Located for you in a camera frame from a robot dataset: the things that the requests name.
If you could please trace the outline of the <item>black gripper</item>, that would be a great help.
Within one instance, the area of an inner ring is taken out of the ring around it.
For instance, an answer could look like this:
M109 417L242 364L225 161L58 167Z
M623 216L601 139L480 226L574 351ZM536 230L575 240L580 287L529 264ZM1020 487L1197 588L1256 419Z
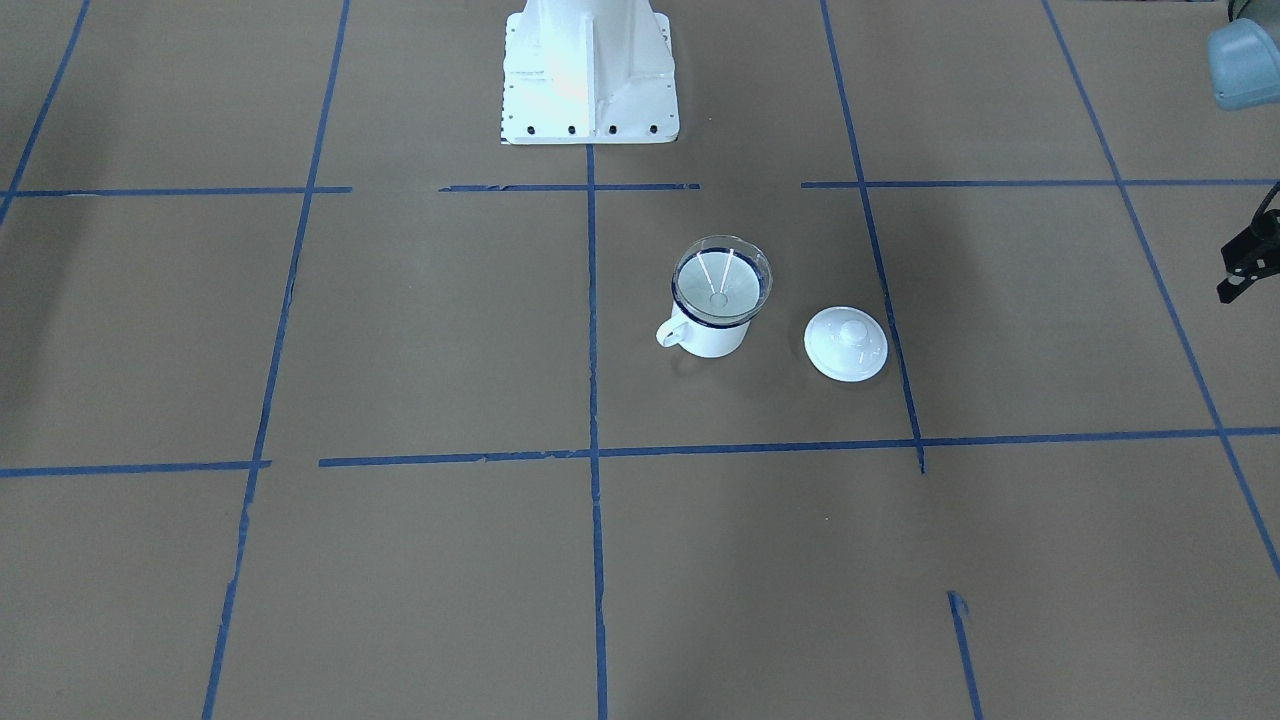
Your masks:
M1225 278L1216 291L1221 304L1239 299L1251 283L1277 274L1279 210L1265 210L1220 250Z

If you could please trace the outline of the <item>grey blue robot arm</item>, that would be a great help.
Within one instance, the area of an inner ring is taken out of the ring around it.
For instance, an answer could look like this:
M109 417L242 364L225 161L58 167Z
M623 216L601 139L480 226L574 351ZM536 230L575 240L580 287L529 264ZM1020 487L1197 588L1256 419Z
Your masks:
M1279 3L1230 1L1228 23L1207 41L1213 99L1225 111L1279 101ZM1231 304L1256 282L1279 273L1279 183L1263 196L1249 223L1220 250L1225 277L1216 291Z

